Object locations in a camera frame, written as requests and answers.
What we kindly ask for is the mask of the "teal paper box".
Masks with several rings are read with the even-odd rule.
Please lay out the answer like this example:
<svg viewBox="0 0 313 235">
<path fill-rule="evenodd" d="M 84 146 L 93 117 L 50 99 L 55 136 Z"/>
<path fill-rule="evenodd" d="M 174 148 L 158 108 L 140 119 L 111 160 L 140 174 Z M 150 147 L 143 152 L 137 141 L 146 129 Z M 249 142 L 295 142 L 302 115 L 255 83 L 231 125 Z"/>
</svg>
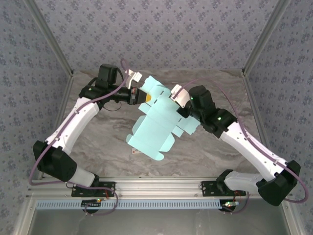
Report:
<svg viewBox="0 0 313 235">
<path fill-rule="evenodd" d="M 174 135 L 181 137 L 184 132 L 191 135 L 200 122 L 191 116 L 181 116 L 177 112 L 179 105 L 170 98 L 170 89 L 152 76 L 145 80 L 140 90 L 149 94 L 151 100 L 139 106 L 144 115 L 138 118 L 126 142 L 153 160 L 161 161 L 163 153 L 172 148 Z"/>
</svg>

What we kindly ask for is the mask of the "small circuit board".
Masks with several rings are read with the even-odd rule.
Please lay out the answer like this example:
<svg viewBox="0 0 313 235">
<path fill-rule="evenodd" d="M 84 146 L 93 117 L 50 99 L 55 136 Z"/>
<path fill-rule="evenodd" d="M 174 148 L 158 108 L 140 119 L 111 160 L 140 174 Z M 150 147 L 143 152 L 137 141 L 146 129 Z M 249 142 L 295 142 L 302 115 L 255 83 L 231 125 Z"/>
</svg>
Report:
<svg viewBox="0 0 313 235">
<path fill-rule="evenodd" d="M 221 200 L 222 210 L 226 212 L 234 212 L 235 208 L 239 205 L 238 201 Z"/>
<path fill-rule="evenodd" d="M 99 208 L 101 206 L 101 199 L 82 200 L 82 208 Z"/>
</svg>

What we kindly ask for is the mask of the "grey metal panel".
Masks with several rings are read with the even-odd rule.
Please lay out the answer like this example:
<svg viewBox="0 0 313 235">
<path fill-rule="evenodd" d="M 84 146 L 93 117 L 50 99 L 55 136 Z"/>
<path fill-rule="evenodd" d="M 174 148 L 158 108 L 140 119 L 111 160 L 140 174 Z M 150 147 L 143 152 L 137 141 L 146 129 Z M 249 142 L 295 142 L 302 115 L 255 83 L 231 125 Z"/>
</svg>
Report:
<svg viewBox="0 0 313 235">
<path fill-rule="evenodd" d="M 307 235 L 293 205 L 251 199 L 238 214 L 213 209 L 116 210 L 86 216 L 71 208 L 23 207 L 12 235 Z"/>
</svg>

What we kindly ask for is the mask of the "aluminium side rail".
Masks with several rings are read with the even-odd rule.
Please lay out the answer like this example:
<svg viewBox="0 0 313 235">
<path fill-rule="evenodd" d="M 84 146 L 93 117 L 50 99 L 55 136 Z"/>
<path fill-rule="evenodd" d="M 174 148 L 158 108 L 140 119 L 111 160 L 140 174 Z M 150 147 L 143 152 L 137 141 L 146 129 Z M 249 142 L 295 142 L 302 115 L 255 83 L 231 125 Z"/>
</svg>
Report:
<svg viewBox="0 0 313 235">
<path fill-rule="evenodd" d="M 59 111 L 58 111 L 58 114 L 56 116 L 56 120 L 55 120 L 55 123 L 53 125 L 53 128 L 52 128 L 53 131 L 58 129 L 58 127 L 63 122 L 63 116 L 64 116 L 64 113 L 66 110 L 66 106 L 67 106 L 68 98 L 69 98 L 70 91 L 72 88 L 72 84 L 73 84 L 73 74 L 71 73 L 68 77 L 68 81 L 67 81 L 67 84 L 65 86 L 64 94 L 63 94 L 63 97 L 61 100 L 61 104 L 59 106 Z"/>
<path fill-rule="evenodd" d="M 274 154 L 269 147 L 269 141 L 266 136 L 265 128 L 261 119 L 261 115 L 252 91 L 251 84 L 249 79 L 243 76 L 243 83 L 246 89 L 246 93 L 252 108 L 252 113 L 255 119 L 256 127 L 258 130 L 258 135 L 254 135 L 252 131 L 248 131 L 248 135 L 255 141 L 256 145 L 260 149 L 262 149 L 265 153 L 271 155 L 273 158 L 278 158 L 276 154 Z M 280 173 L 282 168 L 278 165 L 275 165 L 271 159 L 268 159 L 266 156 L 263 156 L 262 153 L 259 153 L 257 149 L 255 149 L 250 144 L 247 145 L 248 150 L 244 150 L 244 157 L 258 170 L 258 172 L 265 176 L 265 178 L 273 178 L 276 172 Z"/>
</svg>

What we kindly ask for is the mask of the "aluminium frame post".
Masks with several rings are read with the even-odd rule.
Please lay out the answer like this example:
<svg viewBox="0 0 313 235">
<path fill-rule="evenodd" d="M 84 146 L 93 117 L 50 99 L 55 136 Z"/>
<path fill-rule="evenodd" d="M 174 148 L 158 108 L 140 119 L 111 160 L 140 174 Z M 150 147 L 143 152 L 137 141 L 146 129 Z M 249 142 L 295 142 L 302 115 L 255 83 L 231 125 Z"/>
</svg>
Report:
<svg viewBox="0 0 313 235">
<path fill-rule="evenodd" d="M 291 0 L 278 0 L 273 11 L 269 15 L 269 18 L 262 29 L 259 37 L 257 38 L 256 44 L 254 45 L 250 55 L 248 56 L 245 65 L 243 66 L 243 76 L 247 77 L 257 62 L 261 52 L 265 48 L 269 41 L 273 31 L 277 27 L 283 14 L 285 13 Z"/>
<path fill-rule="evenodd" d="M 60 63 L 61 67 L 65 71 L 68 76 L 72 76 L 72 68 L 69 65 L 63 51 L 61 50 L 55 36 L 53 35 L 50 27 L 48 26 L 44 15 L 41 13 L 39 7 L 37 6 L 35 0 L 23 0 L 26 7 L 28 8 L 30 14 L 32 15 L 34 21 L 36 22 L 37 26 L 39 27 L 40 31 L 44 35 L 47 43 L 49 44 L 51 50 L 55 54 L 58 62 Z"/>
</svg>

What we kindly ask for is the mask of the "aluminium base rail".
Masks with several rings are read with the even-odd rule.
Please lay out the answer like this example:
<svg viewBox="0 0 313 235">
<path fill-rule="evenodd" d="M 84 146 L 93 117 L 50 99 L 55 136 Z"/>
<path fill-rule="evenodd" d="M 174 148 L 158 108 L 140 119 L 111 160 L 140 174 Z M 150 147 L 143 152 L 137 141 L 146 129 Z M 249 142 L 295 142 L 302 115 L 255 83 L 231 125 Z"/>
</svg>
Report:
<svg viewBox="0 0 313 235">
<path fill-rule="evenodd" d="M 200 199 L 202 198 L 201 182 L 214 181 L 212 177 L 103 177 L 100 181 L 115 182 L 115 192 L 120 199 Z M 70 198 L 71 189 L 65 183 L 51 184 L 51 177 L 36 180 L 44 183 L 30 186 L 26 197 L 37 199 Z"/>
</svg>

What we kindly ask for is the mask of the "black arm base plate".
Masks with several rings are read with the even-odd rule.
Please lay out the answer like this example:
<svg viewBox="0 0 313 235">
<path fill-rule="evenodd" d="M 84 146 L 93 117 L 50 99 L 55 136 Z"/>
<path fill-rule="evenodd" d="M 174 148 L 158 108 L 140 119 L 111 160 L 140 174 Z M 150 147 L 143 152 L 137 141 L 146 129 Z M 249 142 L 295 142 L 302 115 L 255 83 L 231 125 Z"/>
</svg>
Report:
<svg viewBox="0 0 313 235">
<path fill-rule="evenodd" d="M 110 188 L 111 190 L 115 190 L 115 182 L 97 182 L 91 185 L 94 187 L 101 188 Z M 71 192 L 72 197 L 114 197 L 114 193 L 110 190 L 104 189 L 86 189 L 78 186 L 73 187 Z"/>
<path fill-rule="evenodd" d="M 208 196 L 246 196 L 245 191 L 233 191 L 230 190 L 224 182 L 217 181 L 202 181 L 200 184 L 203 197 Z"/>
</svg>

